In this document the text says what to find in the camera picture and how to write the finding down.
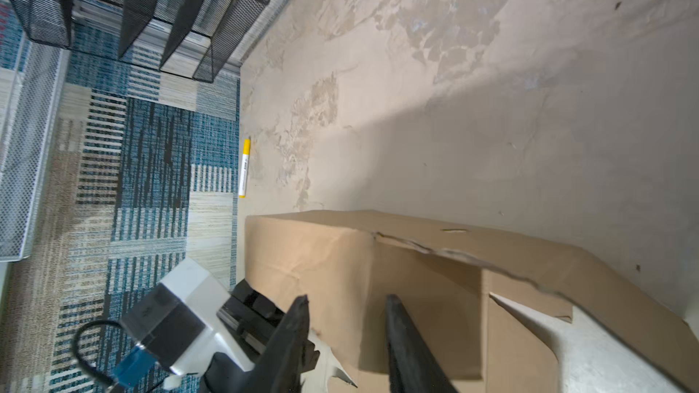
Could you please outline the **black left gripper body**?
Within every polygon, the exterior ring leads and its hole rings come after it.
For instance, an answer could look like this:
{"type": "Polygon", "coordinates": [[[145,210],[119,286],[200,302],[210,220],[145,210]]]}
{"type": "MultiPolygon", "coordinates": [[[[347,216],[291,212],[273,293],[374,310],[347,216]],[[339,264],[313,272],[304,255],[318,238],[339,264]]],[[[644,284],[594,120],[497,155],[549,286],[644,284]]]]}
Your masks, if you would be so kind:
{"type": "MultiPolygon", "coordinates": [[[[242,347],[255,367],[285,315],[286,313],[271,300],[243,280],[233,289],[229,300],[220,309],[218,318],[224,322],[227,331],[242,347]]],[[[320,357],[320,351],[316,350],[309,336],[304,350],[300,374],[301,390],[303,386],[301,375],[315,369],[320,357]]],[[[241,392],[241,387],[253,369],[245,371],[230,357],[217,352],[202,376],[198,390],[200,392],[241,392]]]]}

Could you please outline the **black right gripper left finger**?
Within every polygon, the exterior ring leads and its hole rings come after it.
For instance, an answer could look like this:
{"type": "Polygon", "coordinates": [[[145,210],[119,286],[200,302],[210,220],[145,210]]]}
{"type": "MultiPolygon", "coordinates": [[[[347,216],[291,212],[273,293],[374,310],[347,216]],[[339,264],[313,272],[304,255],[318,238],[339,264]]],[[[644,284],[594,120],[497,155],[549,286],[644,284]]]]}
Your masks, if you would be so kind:
{"type": "Polygon", "coordinates": [[[295,298],[241,392],[300,392],[305,342],[309,336],[309,300],[295,298]]]}

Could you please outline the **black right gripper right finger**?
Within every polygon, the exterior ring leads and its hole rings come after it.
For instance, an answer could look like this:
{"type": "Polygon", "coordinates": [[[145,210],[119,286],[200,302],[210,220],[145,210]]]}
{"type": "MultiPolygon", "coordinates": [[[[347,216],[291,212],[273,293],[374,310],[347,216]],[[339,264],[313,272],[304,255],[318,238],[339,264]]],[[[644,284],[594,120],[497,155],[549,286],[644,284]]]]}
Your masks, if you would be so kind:
{"type": "Polygon", "coordinates": [[[397,295],[385,302],[390,391],[456,392],[397,295]]]}

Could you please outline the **brown cardboard box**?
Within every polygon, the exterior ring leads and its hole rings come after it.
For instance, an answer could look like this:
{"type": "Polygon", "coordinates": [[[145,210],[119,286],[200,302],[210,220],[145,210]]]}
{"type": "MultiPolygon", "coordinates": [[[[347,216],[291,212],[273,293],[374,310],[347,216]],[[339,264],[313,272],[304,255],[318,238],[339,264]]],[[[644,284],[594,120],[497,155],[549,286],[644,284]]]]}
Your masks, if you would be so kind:
{"type": "Polygon", "coordinates": [[[557,392],[559,358],[503,305],[558,321],[582,309],[677,387],[698,389],[698,341],[679,316],[580,247],[376,211],[250,216],[245,277],[311,329],[355,392],[389,389],[386,300],[398,297],[453,387],[557,392]]]}

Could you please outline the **yellow-capped white marker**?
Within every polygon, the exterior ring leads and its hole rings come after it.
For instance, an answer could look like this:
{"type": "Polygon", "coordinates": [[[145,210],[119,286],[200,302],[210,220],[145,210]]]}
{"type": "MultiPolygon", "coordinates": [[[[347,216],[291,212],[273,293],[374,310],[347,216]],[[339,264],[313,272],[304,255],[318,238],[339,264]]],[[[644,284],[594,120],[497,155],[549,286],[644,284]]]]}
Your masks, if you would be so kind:
{"type": "Polygon", "coordinates": [[[251,153],[251,139],[243,141],[240,170],[238,171],[238,197],[245,198],[247,193],[247,181],[249,173],[249,159],[251,153]]]}

